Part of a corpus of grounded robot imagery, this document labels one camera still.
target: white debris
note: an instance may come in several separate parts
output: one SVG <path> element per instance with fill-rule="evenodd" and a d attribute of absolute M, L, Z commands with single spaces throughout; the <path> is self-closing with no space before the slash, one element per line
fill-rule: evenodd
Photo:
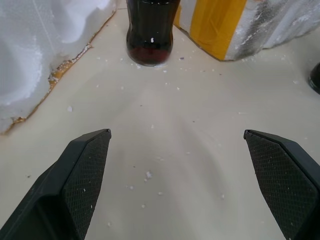
<path fill-rule="evenodd" d="M 150 171 L 147 171 L 147 172 L 145 173 L 145 175 L 146 175 L 146 178 L 147 178 L 147 179 L 151 179 L 151 178 L 152 178 L 152 174 L 151 174 Z"/>

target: dark soda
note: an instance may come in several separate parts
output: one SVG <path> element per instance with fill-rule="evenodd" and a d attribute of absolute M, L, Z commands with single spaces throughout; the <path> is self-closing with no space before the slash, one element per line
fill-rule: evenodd
<path fill-rule="evenodd" d="M 180 0 L 126 0 L 130 26 L 126 36 L 129 56 L 155 66 L 165 62 L 173 47 L 172 28 Z"/>
<path fill-rule="evenodd" d="M 320 63 L 312 70 L 309 84 L 318 94 L 320 94 Z"/>

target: white surface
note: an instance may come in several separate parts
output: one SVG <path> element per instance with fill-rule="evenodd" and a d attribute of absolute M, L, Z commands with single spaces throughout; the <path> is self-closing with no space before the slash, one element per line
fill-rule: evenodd
<path fill-rule="evenodd" d="M 69 141 L 110 128 L 86 240 L 284 240 L 243 133 L 292 139 L 319 163 L 320 96 L 306 78 L 320 33 L 219 62 L 174 28 L 168 62 L 137 68 L 127 10 L 107 25 L 31 118 L 0 137 L 0 226 Z"/>
<path fill-rule="evenodd" d="M 0 133 L 34 110 L 51 71 L 81 53 L 116 8 L 116 0 L 0 2 Z"/>

